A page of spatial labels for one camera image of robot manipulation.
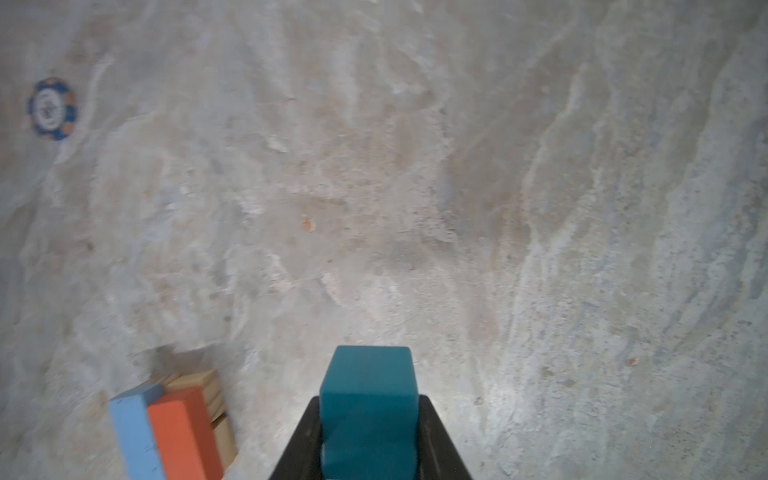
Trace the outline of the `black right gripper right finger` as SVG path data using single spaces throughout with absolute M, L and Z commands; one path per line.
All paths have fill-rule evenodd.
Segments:
M 430 398 L 419 396 L 417 427 L 419 480 L 472 480 Z

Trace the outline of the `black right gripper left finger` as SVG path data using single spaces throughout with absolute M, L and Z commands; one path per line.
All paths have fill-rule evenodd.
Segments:
M 270 480 L 323 480 L 319 397 L 311 398 L 278 460 Z

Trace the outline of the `teal cube block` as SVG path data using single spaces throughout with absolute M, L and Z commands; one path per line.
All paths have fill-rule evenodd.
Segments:
M 336 348 L 321 384 L 327 479 L 413 479 L 419 394 L 407 347 Z

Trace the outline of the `orange-red rectangular block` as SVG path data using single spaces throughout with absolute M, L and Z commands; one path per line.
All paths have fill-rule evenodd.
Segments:
M 212 423 L 199 388 L 167 393 L 151 404 L 148 412 L 166 479 L 223 478 Z

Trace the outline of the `plain wood grooved block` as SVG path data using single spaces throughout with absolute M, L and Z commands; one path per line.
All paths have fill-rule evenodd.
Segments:
M 196 387 L 202 392 L 209 418 L 215 422 L 226 411 L 226 403 L 221 390 L 219 376 L 215 369 L 190 374 L 173 373 L 157 375 L 150 379 L 159 383 L 167 392 Z

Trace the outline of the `light blue rectangular block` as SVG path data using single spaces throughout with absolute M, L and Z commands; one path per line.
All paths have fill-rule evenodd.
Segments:
M 146 383 L 112 398 L 108 410 L 130 479 L 165 479 L 148 408 L 165 394 L 159 383 Z

